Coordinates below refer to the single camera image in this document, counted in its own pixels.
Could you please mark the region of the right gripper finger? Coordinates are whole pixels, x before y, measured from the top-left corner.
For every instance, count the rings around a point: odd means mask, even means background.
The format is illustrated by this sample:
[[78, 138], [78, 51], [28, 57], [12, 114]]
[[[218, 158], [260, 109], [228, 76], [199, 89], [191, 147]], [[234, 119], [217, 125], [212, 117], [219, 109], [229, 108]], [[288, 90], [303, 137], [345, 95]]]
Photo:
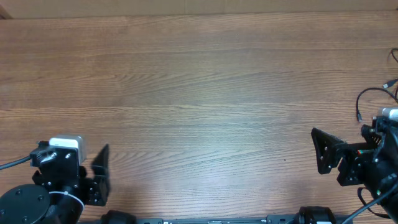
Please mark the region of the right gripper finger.
[[321, 129], [313, 128], [311, 137], [315, 146], [319, 174], [329, 174], [343, 157], [347, 143]]
[[376, 133], [375, 129], [366, 124], [361, 127], [361, 135], [368, 144], [378, 145], [381, 141], [381, 137]]

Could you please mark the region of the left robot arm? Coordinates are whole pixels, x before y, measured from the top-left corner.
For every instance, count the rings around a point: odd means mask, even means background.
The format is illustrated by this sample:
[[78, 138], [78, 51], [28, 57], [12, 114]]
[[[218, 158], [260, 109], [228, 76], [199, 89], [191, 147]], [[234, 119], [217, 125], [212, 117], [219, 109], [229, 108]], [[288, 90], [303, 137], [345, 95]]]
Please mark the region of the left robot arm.
[[8, 190], [1, 196], [1, 223], [78, 223], [85, 206], [106, 205], [110, 192], [109, 146], [91, 163], [93, 178], [80, 165], [75, 147], [38, 143], [30, 153], [37, 167], [33, 184]]

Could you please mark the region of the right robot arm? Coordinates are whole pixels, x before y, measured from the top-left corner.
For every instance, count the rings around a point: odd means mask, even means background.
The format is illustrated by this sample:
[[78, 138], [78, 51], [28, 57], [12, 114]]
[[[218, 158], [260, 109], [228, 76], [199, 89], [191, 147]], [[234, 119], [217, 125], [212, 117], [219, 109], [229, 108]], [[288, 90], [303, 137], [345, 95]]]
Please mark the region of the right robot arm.
[[372, 125], [361, 127], [361, 135], [365, 142], [347, 143], [313, 128], [318, 173], [328, 174], [337, 168], [342, 187], [363, 184], [371, 193], [373, 201], [355, 211], [349, 221], [378, 204], [397, 222], [397, 121], [375, 116]]

